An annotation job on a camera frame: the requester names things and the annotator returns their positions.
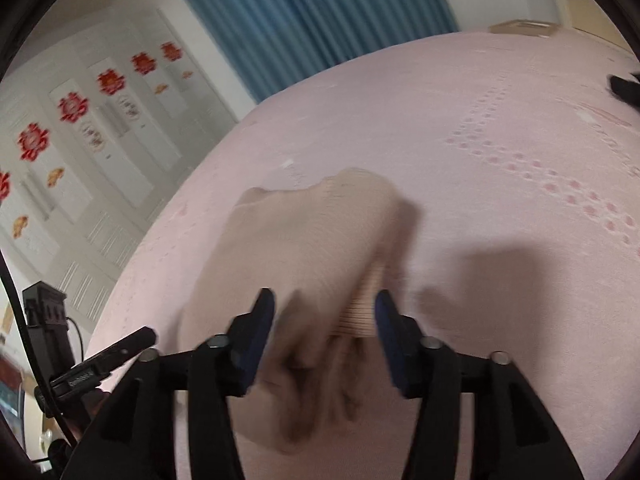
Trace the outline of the beige knitted sweater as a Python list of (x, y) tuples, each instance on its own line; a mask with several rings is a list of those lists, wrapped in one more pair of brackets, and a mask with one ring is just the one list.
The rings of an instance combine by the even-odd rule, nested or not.
[(281, 453), (356, 422), (367, 396), (376, 294), (397, 268), (407, 203), (349, 168), (309, 188), (251, 188), (233, 206), (178, 324), (182, 350), (273, 292), (256, 380), (231, 403), (235, 430)]

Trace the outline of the white wardrobe with red decals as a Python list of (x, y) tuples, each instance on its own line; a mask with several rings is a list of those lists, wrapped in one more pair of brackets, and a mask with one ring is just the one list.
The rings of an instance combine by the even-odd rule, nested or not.
[(1, 247), (92, 330), (152, 223), (235, 121), (157, 10), (41, 51), (1, 85)]

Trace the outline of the pink bed cover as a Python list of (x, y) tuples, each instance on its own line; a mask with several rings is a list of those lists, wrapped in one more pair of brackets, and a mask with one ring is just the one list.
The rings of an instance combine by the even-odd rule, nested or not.
[(639, 429), (639, 115), (608, 77), (636, 58), (562, 30), (458, 32), (326, 70), (260, 103), (188, 177), (93, 331), (176, 348), (188, 301), (248, 188), (306, 188), (350, 167), (406, 206), (390, 290), (452, 348), (508, 352), (588, 479)]

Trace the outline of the black puffer jacket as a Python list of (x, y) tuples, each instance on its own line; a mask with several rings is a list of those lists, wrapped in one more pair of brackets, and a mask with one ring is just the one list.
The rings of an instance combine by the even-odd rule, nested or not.
[(619, 76), (608, 76), (608, 86), (617, 99), (632, 107), (640, 107), (640, 74), (633, 73), (633, 80), (623, 79)]

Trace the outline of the cardboard box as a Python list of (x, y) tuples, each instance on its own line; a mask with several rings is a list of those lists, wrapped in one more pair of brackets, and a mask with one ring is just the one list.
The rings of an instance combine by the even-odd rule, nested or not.
[(512, 20), (491, 25), (488, 32), (497, 35), (518, 35), (527, 37), (551, 37), (561, 28), (559, 24), (532, 21)]

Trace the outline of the blue curtain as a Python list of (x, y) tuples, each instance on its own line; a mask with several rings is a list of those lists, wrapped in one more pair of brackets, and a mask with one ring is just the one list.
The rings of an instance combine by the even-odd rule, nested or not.
[(447, 0), (186, 0), (256, 102), (329, 68), (457, 32)]

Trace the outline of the cream wooden headboard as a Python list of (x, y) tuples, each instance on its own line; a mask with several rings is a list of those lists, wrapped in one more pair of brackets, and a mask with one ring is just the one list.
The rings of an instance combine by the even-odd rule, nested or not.
[(556, 0), (562, 24), (615, 44), (628, 52), (631, 46), (594, 0)]

